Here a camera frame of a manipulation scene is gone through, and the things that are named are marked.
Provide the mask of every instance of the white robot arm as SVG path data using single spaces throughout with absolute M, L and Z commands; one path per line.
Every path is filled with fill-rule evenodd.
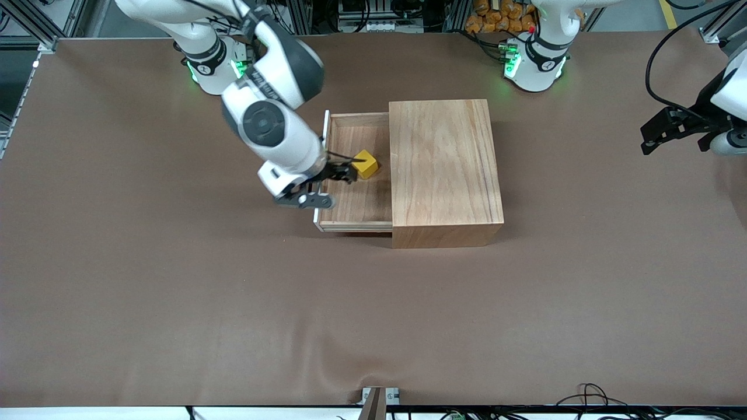
M 329 208 L 333 197 L 313 191 L 324 179 L 353 182 L 351 159 L 330 161 L 320 138 L 294 112 L 322 88 L 324 67 L 305 43 L 272 19 L 270 10 L 244 0 L 116 0 L 123 12 L 174 37 L 196 81 L 220 93 L 223 116 L 234 133 L 264 160 L 258 174 L 275 201 L 299 208 Z M 267 53 L 243 75 L 230 47 L 207 17 L 231 18 L 248 39 L 256 35 Z
M 581 27 L 580 7 L 606 7 L 622 0 L 532 0 L 536 30 L 509 40 L 503 75 L 521 89 L 541 92 L 560 77 L 568 48 Z
M 747 50 L 701 90 L 693 106 L 668 106 L 641 127 L 641 150 L 649 155 L 667 141 L 696 133 L 706 133 L 698 140 L 702 152 L 747 153 Z

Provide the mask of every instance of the brown table surface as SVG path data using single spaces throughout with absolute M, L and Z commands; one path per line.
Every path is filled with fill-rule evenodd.
M 325 109 L 489 101 L 496 242 L 404 251 L 276 207 L 171 41 L 62 41 L 0 165 L 0 404 L 548 404 L 587 381 L 747 404 L 747 160 L 641 155 L 662 36 L 582 34 L 541 94 L 457 34 L 309 39 L 318 131 Z M 678 35 L 654 85 L 689 104 L 724 63 Z

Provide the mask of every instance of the wood grain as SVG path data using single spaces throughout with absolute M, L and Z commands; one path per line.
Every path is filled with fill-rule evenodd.
M 390 102 L 389 131 L 394 247 L 486 244 L 503 224 L 487 101 Z
M 325 232 L 391 232 L 388 114 L 332 114 L 328 128 L 328 150 L 354 156 L 366 149 L 379 162 L 379 170 L 350 185 L 325 181 L 323 190 L 337 205 L 320 210 L 319 227 Z
M 500 224 L 399 226 L 392 234 L 391 246 L 394 249 L 484 247 L 499 228 Z

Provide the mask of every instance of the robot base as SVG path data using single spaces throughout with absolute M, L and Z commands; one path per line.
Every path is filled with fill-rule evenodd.
M 506 65 L 503 67 L 503 77 L 513 81 L 516 86 L 527 92 L 542 92 L 553 85 L 556 79 L 562 74 L 565 58 L 548 71 L 541 71 L 527 55 L 526 44 L 510 40 L 508 42 L 509 51 L 506 53 Z

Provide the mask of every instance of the green led light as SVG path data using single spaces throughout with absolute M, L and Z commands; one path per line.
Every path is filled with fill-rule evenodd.
M 511 61 L 506 64 L 506 71 L 503 73 L 507 78 L 513 78 L 516 75 L 518 66 L 521 64 L 521 54 L 516 53 Z
M 562 75 L 563 64 L 565 64 L 565 58 L 563 58 L 563 60 L 560 61 L 560 64 L 558 64 L 558 72 L 555 73 L 555 78 L 559 78 Z
M 231 67 L 233 67 L 234 73 L 236 73 L 236 77 L 241 78 L 241 76 L 243 76 L 244 73 L 247 72 L 248 66 L 241 61 L 237 62 L 231 60 Z
M 192 68 L 192 64 L 189 61 L 187 62 L 187 68 L 189 69 L 189 73 L 192 74 L 192 80 L 194 80 L 195 83 L 199 83 L 197 81 L 197 75 L 194 74 L 194 69 Z

